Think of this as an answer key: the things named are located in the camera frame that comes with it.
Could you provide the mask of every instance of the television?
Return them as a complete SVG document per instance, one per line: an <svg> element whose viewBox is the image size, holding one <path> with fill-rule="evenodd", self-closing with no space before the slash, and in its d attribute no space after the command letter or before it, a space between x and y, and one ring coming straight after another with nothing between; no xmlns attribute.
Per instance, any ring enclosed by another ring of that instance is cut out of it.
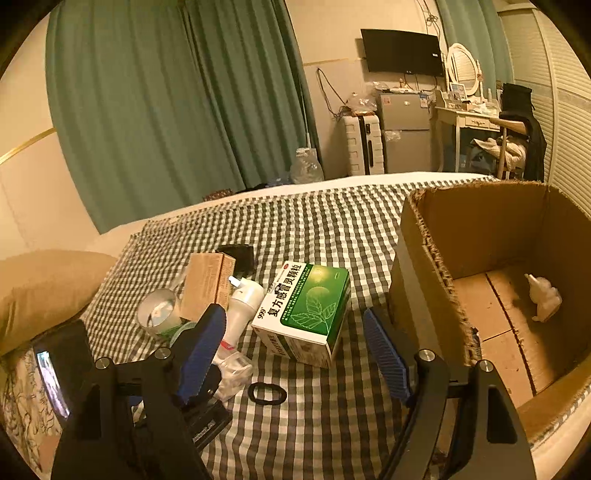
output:
<svg viewBox="0 0 591 480"><path fill-rule="evenodd" d="M443 77L441 50L435 35L401 30L361 29L370 72L396 72Z"/></svg>

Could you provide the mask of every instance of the small brown cardboard box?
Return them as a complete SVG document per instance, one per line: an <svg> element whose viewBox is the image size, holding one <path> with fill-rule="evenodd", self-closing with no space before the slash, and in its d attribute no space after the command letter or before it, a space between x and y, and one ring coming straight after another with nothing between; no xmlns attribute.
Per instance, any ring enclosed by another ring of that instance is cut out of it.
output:
<svg viewBox="0 0 591 480"><path fill-rule="evenodd" d="M198 322L211 303L228 309L230 282L236 260L225 254L193 254L187 267L181 317Z"/></svg>
<svg viewBox="0 0 591 480"><path fill-rule="evenodd" d="M497 367L528 440L591 382L591 219L553 187L477 182L412 192L388 293L391 317L449 364ZM526 273L563 304L533 322Z"/></svg>

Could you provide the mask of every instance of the gray mini fridge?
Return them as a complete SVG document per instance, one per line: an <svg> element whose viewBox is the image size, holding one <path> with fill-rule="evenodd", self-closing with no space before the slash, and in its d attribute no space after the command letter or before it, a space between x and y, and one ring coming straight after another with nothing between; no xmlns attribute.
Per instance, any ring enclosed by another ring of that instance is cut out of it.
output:
<svg viewBox="0 0 591 480"><path fill-rule="evenodd" d="M378 96L378 116L384 131L386 173L437 169L431 159L426 93L382 93Z"/></svg>

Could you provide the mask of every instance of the brown cushion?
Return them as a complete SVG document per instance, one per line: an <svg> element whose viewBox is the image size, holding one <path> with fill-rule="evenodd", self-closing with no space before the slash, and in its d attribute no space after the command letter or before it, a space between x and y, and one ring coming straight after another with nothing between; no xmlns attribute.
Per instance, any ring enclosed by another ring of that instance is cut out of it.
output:
<svg viewBox="0 0 591 480"><path fill-rule="evenodd" d="M0 261L0 355L81 311L115 260L41 250Z"/></svg>

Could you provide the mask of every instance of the cardboard box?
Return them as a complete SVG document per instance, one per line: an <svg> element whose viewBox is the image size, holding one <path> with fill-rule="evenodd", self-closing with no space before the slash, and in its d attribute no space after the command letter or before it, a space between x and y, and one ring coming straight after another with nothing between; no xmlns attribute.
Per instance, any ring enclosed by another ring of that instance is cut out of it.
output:
<svg viewBox="0 0 591 480"><path fill-rule="evenodd" d="M187 267L181 317L198 322L212 303L228 309L231 284L228 277L234 272L236 260L226 254L193 254Z"/></svg>
<svg viewBox="0 0 591 480"><path fill-rule="evenodd" d="M412 192L388 304L394 322L450 364L497 367L530 442L591 382L591 219L553 187L477 182ZM563 304L533 322L525 273Z"/></svg>
<svg viewBox="0 0 591 480"><path fill-rule="evenodd" d="M339 346L349 297L347 269L287 261L252 328L276 355L328 368Z"/></svg>

